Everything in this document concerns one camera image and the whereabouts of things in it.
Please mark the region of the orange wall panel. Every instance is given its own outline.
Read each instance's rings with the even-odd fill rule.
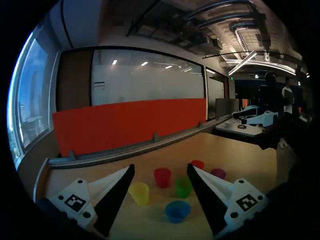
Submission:
[[[206,99],[105,104],[53,114],[62,156],[119,148],[195,127],[206,121]]]

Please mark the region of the plastic cup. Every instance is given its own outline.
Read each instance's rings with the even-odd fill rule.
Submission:
[[[203,161],[193,160],[193,161],[191,162],[191,164],[192,164],[193,166],[197,167],[197,168],[202,169],[202,170],[203,170],[203,168],[204,168],[204,162],[203,162]]]
[[[224,179],[226,177],[226,172],[221,168],[212,169],[210,173],[221,179]]]
[[[181,177],[176,180],[176,194],[179,198],[187,198],[192,190],[189,178]]]
[[[149,186],[143,182],[135,182],[129,187],[129,193],[138,205],[146,205],[149,202]]]
[[[172,223],[181,223],[191,211],[191,207],[184,201],[174,201],[166,206],[164,212]]]
[[[159,188],[166,188],[170,185],[171,171],[168,168],[157,168],[153,172],[156,184]]]

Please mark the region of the yellow cup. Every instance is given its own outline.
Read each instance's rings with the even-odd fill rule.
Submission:
[[[143,182],[135,182],[129,187],[129,193],[138,205],[146,205],[149,202],[149,186]]]

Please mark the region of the table surface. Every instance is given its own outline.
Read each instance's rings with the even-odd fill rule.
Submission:
[[[215,128],[225,132],[233,132],[240,135],[251,136],[254,137],[260,133],[262,133],[263,128],[258,126],[251,126],[249,124],[243,124],[246,126],[246,129],[238,128],[238,125],[241,124],[241,120],[230,118],[229,120],[217,125]]]
[[[205,163],[204,170],[222,168],[226,179],[234,182],[245,178],[258,190],[267,193],[276,184],[276,151],[261,150],[258,146],[207,133],[177,142],[170,146],[125,160],[98,166],[75,169],[51,170],[46,185],[46,197],[50,198],[77,178],[96,181],[134,164],[136,174],[132,182],[144,182],[150,187],[150,202],[139,206],[129,193],[122,203],[110,231],[110,239],[212,239],[212,232],[194,191],[185,199],[192,209],[183,223],[170,223],[164,208],[175,196],[174,181],[187,176],[187,164],[192,160]],[[156,187],[153,171],[167,167],[172,171],[171,186]]]

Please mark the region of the purple cup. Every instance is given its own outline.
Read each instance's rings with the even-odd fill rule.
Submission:
[[[210,173],[221,179],[224,179],[226,177],[226,172],[221,168],[214,168]]]

